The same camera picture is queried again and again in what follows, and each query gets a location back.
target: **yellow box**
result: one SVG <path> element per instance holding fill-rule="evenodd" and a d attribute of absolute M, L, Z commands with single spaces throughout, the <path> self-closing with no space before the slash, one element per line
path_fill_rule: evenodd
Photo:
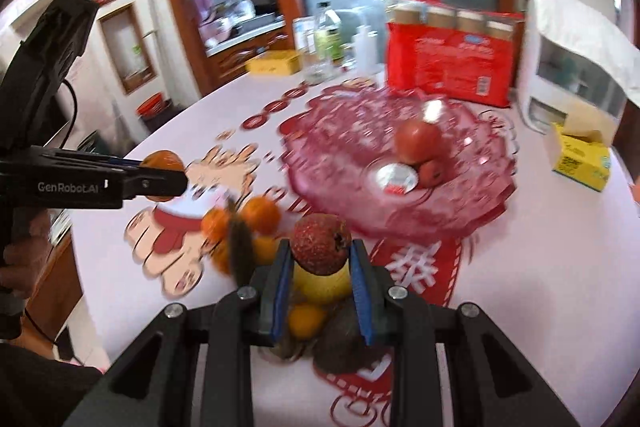
<path fill-rule="evenodd" d="M 269 51 L 247 61 L 247 71 L 255 74 L 295 74 L 300 71 L 297 51 Z"/>
<path fill-rule="evenodd" d="M 598 192 L 607 184 L 609 147 L 594 141 L 593 136 L 568 136 L 554 123 L 546 135 L 546 149 L 555 172 Z"/>

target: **blue logo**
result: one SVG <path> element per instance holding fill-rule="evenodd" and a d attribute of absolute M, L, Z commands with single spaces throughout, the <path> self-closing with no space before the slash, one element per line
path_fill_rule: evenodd
<path fill-rule="evenodd" d="M 484 39 L 477 35 L 465 35 L 465 42 L 469 44 L 482 44 L 483 41 Z"/>

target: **black sleeve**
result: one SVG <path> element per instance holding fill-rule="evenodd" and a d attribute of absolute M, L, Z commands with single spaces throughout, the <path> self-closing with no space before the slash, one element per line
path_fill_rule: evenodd
<path fill-rule="evenodd" d="M 60 427 L 101 376 L 95 367 L 0 344 L 0 425 Z"/>

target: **tiled floor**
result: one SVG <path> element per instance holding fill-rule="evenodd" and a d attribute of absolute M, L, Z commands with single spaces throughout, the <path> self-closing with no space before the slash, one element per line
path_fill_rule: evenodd
<path fill-rule="evenodd" d="M 111 365 L 109 357 L 102 349 L 98 335 L 95 332 L 94 322 L 89 315 L 84 297 L 80 299 L 76 307 L 69 315 L 65 327 L 69 328 L 71 344 L 78 360 L 92 367 L 105 371 Z"/>

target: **silver bolt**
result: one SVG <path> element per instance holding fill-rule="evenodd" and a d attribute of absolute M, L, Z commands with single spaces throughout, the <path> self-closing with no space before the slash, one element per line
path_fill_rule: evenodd
<path fill-rule="evenodd" d="M 409 295 L 409 292 L 404 286 L 391 286 L 389 288 L 389 297 L 391 297 L 394 301 L 402 300 Z"/>
<path fill-rule="evenodd" d="M 170 319 L 174 319 L 175 317 L 179 317 L 180 315 L 182 315 L 182 306 L 180 306 L 180 304 L 177 303 L 173 303 L 173 304 L 169 304 L 165 309 L 164 309 L 164 314 L 170 318 Z"/>
<path fill-rule="evenodd" d="M 469 317 L 470 319 L 474 319 L 480 314 L 480 308 L 471 302 L 462 304 L 460 311 L 465 317 Z"/>
<path fill-rule="evenodd" d="M 243 301 L 253 299 L 258 295 L 258 292 L 253 286 L 242 286 L 238 288 L 238 297 Z"/>

